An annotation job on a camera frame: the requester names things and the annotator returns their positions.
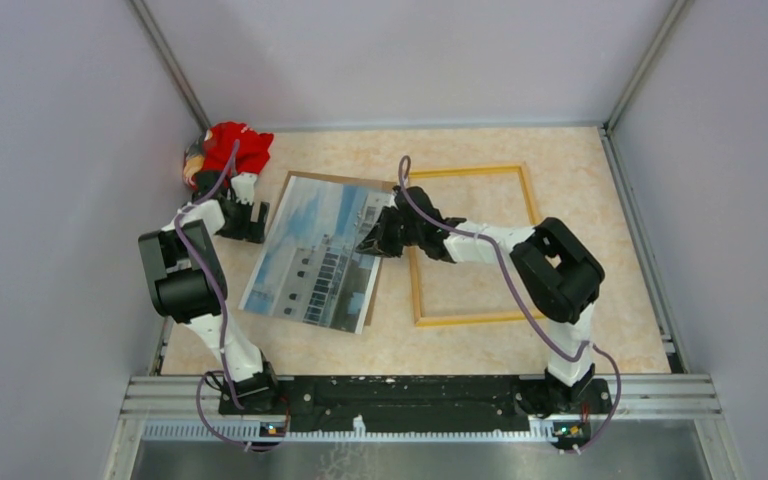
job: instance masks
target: red cloth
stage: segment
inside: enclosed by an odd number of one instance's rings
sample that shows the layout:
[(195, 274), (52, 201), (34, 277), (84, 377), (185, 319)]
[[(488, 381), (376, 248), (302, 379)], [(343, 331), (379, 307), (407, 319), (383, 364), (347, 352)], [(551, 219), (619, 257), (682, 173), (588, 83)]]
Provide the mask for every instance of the red cloth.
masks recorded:
[(204, 142), (204, 167), (201, 171), (222, 171), (234, 149), (234, 140), (240, 141), (237, 150), (236, 173), (260, 174), (269, 161), (269, 146), (275, 135), (257, 133), (245, 123), (225, 122), (210, 128), (213, 136)]

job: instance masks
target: building in photo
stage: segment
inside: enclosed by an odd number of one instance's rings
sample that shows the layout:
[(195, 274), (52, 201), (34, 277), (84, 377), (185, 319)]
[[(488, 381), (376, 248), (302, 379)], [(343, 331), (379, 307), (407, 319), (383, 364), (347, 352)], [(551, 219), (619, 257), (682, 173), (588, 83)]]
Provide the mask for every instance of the building in photo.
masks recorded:
[(329, 235), (314, 249), (297, 248), (269, 315), (330, 327), (351, 257), (351, 245), (335, 245)]
[(362, 240), (363, 237), (365, 237), (370, 230), (372, 230), (372, 227), (375, 225), (375, 221), (378, 220), (378, 213), (381, 212), (381, 209), (386, 207), (387, 204), (390, 201), (389, 195), (367, 195), (366, 200), (363, 202), (363, 207), (361, 207), (360, 212), (358, 213), (358, 237), (360, 237), (359, 240)]

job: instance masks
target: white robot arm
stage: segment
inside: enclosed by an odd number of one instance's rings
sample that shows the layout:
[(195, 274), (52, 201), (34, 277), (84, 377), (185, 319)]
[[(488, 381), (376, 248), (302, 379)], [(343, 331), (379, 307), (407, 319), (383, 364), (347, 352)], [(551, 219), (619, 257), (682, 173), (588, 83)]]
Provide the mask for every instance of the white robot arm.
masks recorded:
[[(396, 187), (395, 192), (394, 206), (383, 209), (357, 251), (398, 257), (403, 247), (417, 246), (433, 260), (512, 263), (534, 304), (550, 320), (545, 334), (529, 318), (551, 347), (546, 384), (554, 399), (547, 401), (559, 407), (549, 410), (575, 404), (594, 373), (590, 325), (605, 278), (599, 262), (556, 218), (546, 218), (534, 227), (493, 227), (464, 218), (444, 219), (420, 187)], [(498, 245), (501, 258), (490, 239)], [(548, 260), (554, 257), (560, 257), (557, 266)], [(509, 287), (516, 289), (512, 282)]]
[[(510, 256), (514, 248), (534, 235), (534, 227), (505, 228), (493, 227), (466, 221), (457, 226), (458, 230), (473, 233), (474, 236), (450, 235), (443, 240), (443, 246), (455, 263), (487, 263), (496, 265), (498, 260), (490, 243), (478, 239), (478, 235), (493, 238), (502, 250)], [(569, 356), (574, 356), (582, 341), (590, 340), (590, 320), (593, 316), (593, 302), (588, 302), (575, 323), (549, 322), (549, 338)], [(590, 348), (586, 348), (577, 361), (569, 362), (559, 354), (549, 351), (548, 372), (564, 385), (573, 386), (590, 370), (593, 363)]]
[[(188, 204), (179, 210), (176, 220), (180, 234), (173, 221), (139, 239), (155, 310), (171, 316), (201, 338), (223, 367), (227, 367), (223, 373), (234, 383), (238, 398), (269, 390), (275, 384), (269, 363), (243, 334), (231, 309), (225, 305), (227, 286), (211, 242), (211, 237), (225, 225), (219, 202)], [(184, 244), (181, 234), (198, 258)], [(211, 283), (218, 286), (221, 299)], [(247, 405), (257, 403), (251, 398), (246, 400)]]

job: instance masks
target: beige floor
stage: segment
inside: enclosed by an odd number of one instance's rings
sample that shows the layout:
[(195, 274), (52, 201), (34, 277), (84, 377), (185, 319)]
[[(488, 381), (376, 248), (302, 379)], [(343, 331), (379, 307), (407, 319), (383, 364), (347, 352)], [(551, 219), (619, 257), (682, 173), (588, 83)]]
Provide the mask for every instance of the beige floor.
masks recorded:
[[(614, 355), (623, 372), (669, 371), (595, 128), (282, 133), (276, 135), (271, 153), (257, 194), (259, 200), (270, 201), (273, 206), (277, 206), (288, 170), (395, 180), (398, 161), (404, 154), (411, 155), (415, 170), (525, 163), (541, 213), (564, 220), (605, 268), (606, 279), (593, 319), (594, 341)], [(515, 183), (503, 178), (488, 179), (487, 185), (475, 182), (467, 185), (458, 178), (435, 179), (427, 185), (444, 216), (462, 215), (506, 226), (527, 223), (524, 207), (519, 206), (522, 194), (516, 191)], [(494, 207), (503, 202), (508, 206)], [(473, 218), (478, 215), (475, 205), (481, 205), (482, 218)], [(546, 366), (547, 348), (524, 321), (415, 327), (406, 256), (384, 261), (372, 324), (361, 335), (243, 312), (236, 305), (259, 246), (223, 238), (214, 242), (228, 280), (228, 304), (243, 331), (272, 361), (278, 374), (509, 374), (538, 373)], [(470, 290), (472, 277), (461, 273), (467, 270), (428, 263), (422, 267), (427, 268), (423, 275), (426, 306), (433, 314), (506, 310), (513, 305), (503, 288), (488, 290), (485, 285), (480, 295), (460, 295), (461, 289)], [(216, 366), (199, 339), (176, 325), (163, 373), (200, 374)], [(610, 371), (601, 358), (597, 358), (596, 367), (599, 372)]]

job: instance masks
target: metal frame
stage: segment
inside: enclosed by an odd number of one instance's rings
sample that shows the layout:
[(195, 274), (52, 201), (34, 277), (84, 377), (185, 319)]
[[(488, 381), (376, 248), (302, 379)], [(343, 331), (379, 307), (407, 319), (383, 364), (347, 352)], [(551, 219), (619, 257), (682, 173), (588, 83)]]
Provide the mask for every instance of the metal frame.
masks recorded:
[(198, 126), (202, 131), (207, 130), (211, 126), (210, 120), (207, 118), (207, 113), (205, 113), (204, 108), (202, 108), (198, 97), (196, 97), (195, 91), (193, 91), (193, 87), (184, 75), (181, 65), (172, 53), (172, 48), (169, 47), (166, 37), (160, 30), (160, 26), (157, 25), (157, 21), (154, 19), (154, 15), (151, 14), (151, 10), (149, 10), (145, 0), (127, 0), (127, 2), (131, 6), (131, 11), (134, 13), (134, 17), (140, 22), (140, 26), (142, 26), (146, 38), (149, 43), (151, 43), (152, 47), (154, 47), (155, 52), (157, 52), (157, 57), (160, 59), (160, 62), (163, 63), (163, 68), (169, 75), (169, 79), (172, 80), (175, 89), (178, 90), (181, 99), (186, 104), (187, 109), (189, 109), (193, 120), (198, 123)]
[[(154, 46), (164, 68), (178, 89), (182, 99), (190, 110), (191, 115), (202, 129), (209, 127), (209, 119), (201, 107), (191, 85), (187, 81), (171, 48), (166, 42), (157, 22), (154, 20), (145, 0), (127, 0), (135, 17), (145, 29), (150, 43)], [(656, 318), (662, 330), (662, 338), (668, 358), (671, 359), (673, 374), (671, 375), (624, 375), (623, 397), (620, 403), (616, 421), (661, 421), (661, 420), (693, 420), (702, 445), (702, 452), (708, 464), (711, 477), (714, 480), (743, 480), (743, 473), (737, 451), (729, 435), (723, 412), (716, 396), (713, 383), (707, 374), (684, 374), (680, 353), (682, 343), (673, 327), (673, 314), (663, 291), (663, 281), (652, 255), (646, 230), (640, 211), (634, 198), (634, 192), (628, 181), (628, 176), (613, 142), (613, 133), (622, 117), (641, 88), (648, 73), (657, 63), (667, 41), (677, 23), (686, 15), (692, 0), (676, 0), (661, 27), (652, 40), (649, 48), (641, 59), (636, 71), (629, 79), (622, 95), (610, 117), (600, 128), (602, 145), (608, 158), (608, 164), (617, 187), (617, 193), (626, 216), (629, 231), (634, 242), (635, 251), (643, 271), (644, 280), (649, 290), (650, 299), (655, 309)], [(154, 365), (149, 370), (159, 372), (159, 365), (165, 350), (165, 335), (161, 338), (160, 348)], [(134, 377), (128, 386), (127, 393), (120, 412), (120, 420), (109, 453), (105, 479), (119, 480), (131, 477), (137, 451), (143, 435), (146, 438), (159, 438), (166, 435), (170, 440), (206, 440), (204, 431), (194, 422), (197, 420), (195, 409), (195, 387), (197, 376), (148, 376)], [(612, 390), (615, 380), (603, 376)], [(231, 429), (243, 437), (253, 434), (254, 430), (246, 430), (246, 422), (283, 421), (276, 416), (258, 417), (243, 416), (239, 419), (223, 419), (216, 413), (218, 393), (205, 391), (203, 405), (208, 418), (217, 426)], [(563, 417), (553, 417), (552, 420), (563, 421)], [(370, 434), (361, 426), (355, 431), (335, 438), (330, 435), (291, 435), (291, 441), (529, 441), (541, 439), (539, 425), (536, 432), (522, 432), (521, 435), (486, 433), (481, 435), (443, 434), (441, 438), (428, 436), (384, 435)]]

